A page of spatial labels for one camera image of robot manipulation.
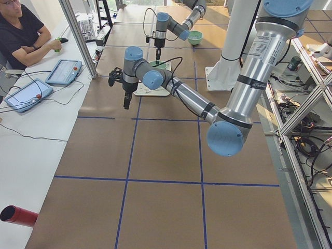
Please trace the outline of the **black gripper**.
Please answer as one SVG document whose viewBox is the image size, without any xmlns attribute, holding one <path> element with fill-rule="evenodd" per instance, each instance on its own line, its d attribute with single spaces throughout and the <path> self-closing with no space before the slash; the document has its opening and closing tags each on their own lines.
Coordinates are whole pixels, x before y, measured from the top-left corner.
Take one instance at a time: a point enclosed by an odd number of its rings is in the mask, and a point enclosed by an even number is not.
<svg viewBox="0 0 332 249">
<path fill-rule="evenodd" d="M 108 85 L 112 87 L 115 82 L 121 83 L 125 91 L 123 107 L 129 109 L 132 100 L 132 93 L 137 90 L 138 79 L 127 75 L 123 69 L 116 67 L 109 73 Z"/>
<path fill-rule="evenodd" d="M 165 38 L 155 38 L 152 36 L 146 36 L 146 43 L 149 43 L 150 40 L 154 41 L 154 46 L 156 49 L 156 64 L 159 64 L 161 57 L 161 48 L 165 46 Z"/>
</svg>

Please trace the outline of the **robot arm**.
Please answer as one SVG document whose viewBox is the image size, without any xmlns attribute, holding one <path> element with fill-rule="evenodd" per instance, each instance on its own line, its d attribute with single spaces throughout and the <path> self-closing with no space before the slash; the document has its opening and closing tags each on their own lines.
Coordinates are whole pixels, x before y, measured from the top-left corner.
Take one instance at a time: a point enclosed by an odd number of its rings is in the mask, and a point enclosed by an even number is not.
<svg viewBox="0 0 332 249">
<path fill-rule="evenodd" d="M 303 34 L 311 5 L 311 1 L 234 1 L 220 60 L 206 69 L 210 91 L 231 91 L 224 108 L 188 87 L 172 71 L 151 66 L 136 46 L 125 50 L 123 68 L 111 71 L 108 83 L 122 84 L 124 108 L 129 108 L 139 84 L 150 90 L 164 88 L 209 122 L 206 139 L 214 153 L 233 156 L 247 139 L 252 111 L 285 45 Z"/>
<path fill-rule="evenodd" d="M 188 16 L 180 21 L 168 12 L 158 11 L 155 13 L 155 28 L 150 35 L 145 34 L 146 42 L 151 39 L 156 48 L 156 63 L 160 62 L 161 50 L 165 47 L 167 32 L 175 35 L 175 39 L 185 41 L 188 39 L 190 31 L 198 20 L 202 19 L 206 13 L 206 1 L 180 1 L 190 12 Z"/>
</svg>

